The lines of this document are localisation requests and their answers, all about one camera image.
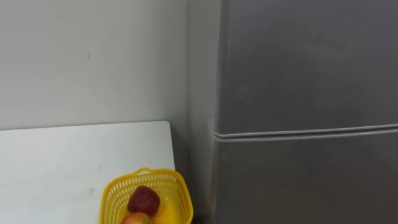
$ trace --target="refrigerator door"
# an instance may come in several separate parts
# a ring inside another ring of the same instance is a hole
[[[398,223],[398,133],[367,134],[219,142],[213,223]]]
[[[218,137],[397,126],[398,1],[224,0]]]

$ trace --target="red apple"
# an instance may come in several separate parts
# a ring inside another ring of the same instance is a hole
[[[121,224],[152,224],[152,221],[147,214],[135,212],[123,218]]]
[[[138,186],[130,197],[127,209],[129,212],[144,212],[153,217],[160,207],[160,197],[146,186]]]

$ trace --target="fruit basket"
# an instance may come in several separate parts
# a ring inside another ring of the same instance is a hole
[[[129,214],[127,203],[133,191],[145,185],[160,197],[155,224],[189,224],[193,216],[191,198],[183,177],[170,169],[141,168],[110,182],[101,203],[99,224],[120,224]]]

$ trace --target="white wall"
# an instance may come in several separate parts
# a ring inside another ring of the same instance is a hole
[[[0,129],[166,119],[186,137],[186,0],[2,0],[0,32]]]
[[[221,0],[189,2],[189,146],[195,172],[195,213],[210,208],[214,110]]]

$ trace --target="white table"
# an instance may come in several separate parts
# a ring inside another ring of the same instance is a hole
[[[0,223],[98,223],[106,184],[140,167],[174,169],[169,123],[0,131]]]

